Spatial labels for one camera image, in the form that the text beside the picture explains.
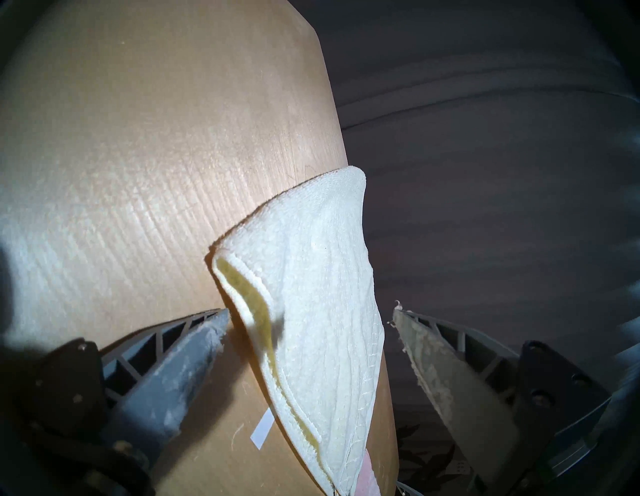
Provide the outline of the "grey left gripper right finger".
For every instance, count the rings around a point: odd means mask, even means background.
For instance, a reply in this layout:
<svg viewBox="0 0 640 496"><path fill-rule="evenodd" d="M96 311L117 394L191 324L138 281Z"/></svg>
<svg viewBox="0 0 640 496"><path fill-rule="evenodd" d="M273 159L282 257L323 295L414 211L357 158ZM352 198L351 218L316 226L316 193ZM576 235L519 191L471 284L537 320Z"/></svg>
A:
<svg viewBox="0 0 640 496"><path fill-rule="evenodd" d="M488 335L403 308L397 330L420 387L469 463L481 495L509 495L521 432L513 400L519 355Z"/></svg>

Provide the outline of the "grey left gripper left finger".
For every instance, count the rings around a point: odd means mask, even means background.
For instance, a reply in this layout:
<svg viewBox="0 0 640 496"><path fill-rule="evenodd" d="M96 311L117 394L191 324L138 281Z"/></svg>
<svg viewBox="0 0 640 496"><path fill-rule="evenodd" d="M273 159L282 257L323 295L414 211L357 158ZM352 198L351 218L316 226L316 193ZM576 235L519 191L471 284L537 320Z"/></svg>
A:
<svg viewBox="0 0 640 496"><path fill-rule="evenodd" d="M102 441L128 443L144 468L153 467L180 433L229 322L227 309L196 313L142 329L102 353L108 409Z"/></svg>

